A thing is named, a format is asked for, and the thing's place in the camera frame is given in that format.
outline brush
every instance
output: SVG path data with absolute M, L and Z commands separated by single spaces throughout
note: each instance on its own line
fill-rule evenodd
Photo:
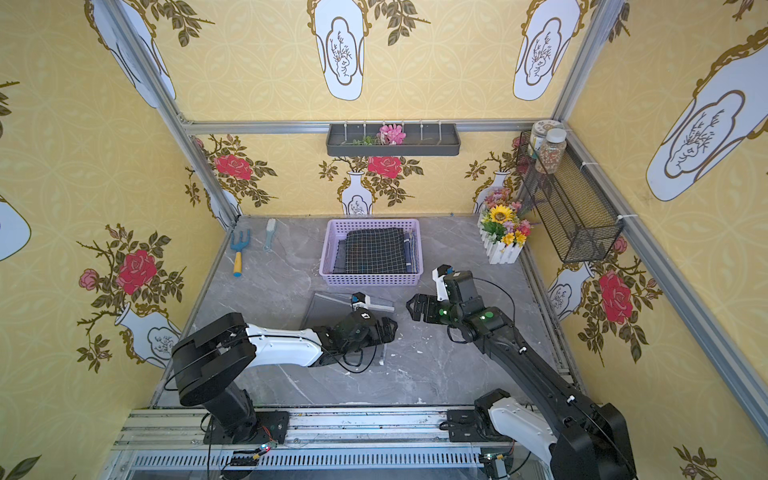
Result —
M 264 244 L 264 251 L 269 252 L 272 250 L 272 237 L 277 229 L 277 220 L 270 218 L 270 221 L 266 222 L 266 243 Z

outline spice jar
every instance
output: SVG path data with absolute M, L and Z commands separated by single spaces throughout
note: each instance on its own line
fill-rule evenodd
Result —
M 547 139 L 538 149 L 536 170 L 543 174 L 553 174 L 558 171 L 558 165 L 565 152 L 565 130 L 552 128 L 547 132 Z
M 552 128 L 563 128 L 563 124 L 557 120 L 539 120 L 533 124 L 531 136 L 528 139 L 528 155 L 536 158 L 538 149 L 547 139 L 547 132 Z

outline marble surface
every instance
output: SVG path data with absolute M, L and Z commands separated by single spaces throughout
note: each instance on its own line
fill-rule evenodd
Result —
M 476 221 L 474 217 L 419 218 L 425 273 L 418 286 L 350 288 L 329 287 L 319 274 L 328 219 L 279 219 L 273 251 L 264 252 L 267 219 L 243 217 L 238 230 L 251 229 L 251 243 L 243 252 L 243 275 L 233 277 L 234 252 L 227 250 L 193 328 L 235 311 L 248 323 L 298 329 L 314 290 L 363 291 L 396 305 L 395 314 L 389 316 L 399 324 L 397 339 L 386 346 L 383 366 L 378 362 L 379 351 L 370 369 L 359 375 L 338 365 L 260 366 L 241 373 L 237 384 L 248 391 L 256 405 L 466 405 L 496 388 L 527 401 L 502 368 L 477 348 L 451 343 L 444 326 L 414 322 L 405 308 L 406 300 L 415 293 L 435 293 L 431 272 L 437 266 L 447 263 L 457 270 L 469 269 L 475 277 L 498 283 L 512 295 L 518 328 L 554 366 L 554 347 L 520 264 L 488 264 Z M 511 315 L 509 298 L 487 283 L 476 284 L 485 305 Z M 364 365 L 372 354 L 369 350 Z M 164 392 L 158 405 L 178 406 L 177 393 Z

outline black wire basket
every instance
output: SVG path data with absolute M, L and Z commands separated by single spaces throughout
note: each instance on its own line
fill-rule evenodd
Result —
M 553 174 L 536 170 L 536 160 L 528 155 L 530 135 L 520 135 L 517 158 L 524 210 L 536 209 L 563 263 L 603 260 L 624 221 L 570 146 Z

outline robotic arm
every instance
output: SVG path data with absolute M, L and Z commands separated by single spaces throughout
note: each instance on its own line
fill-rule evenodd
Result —
M 635 478 L 627 424 L 615 407 L 598 406 L 565 382 L 528 345 L 513 319 L 495 306 L 485 306 L 472 272 L 442 265 L 432 278 L 438 296 L 414 297 L 409 302 L 413 319 L 459 329 L 465 341 L 474 343 L 515 380 L 544 417 L 496 390 L 475 402 L 474 427 L 484 437 L 518 440 L 549 463 L 557 480 Z

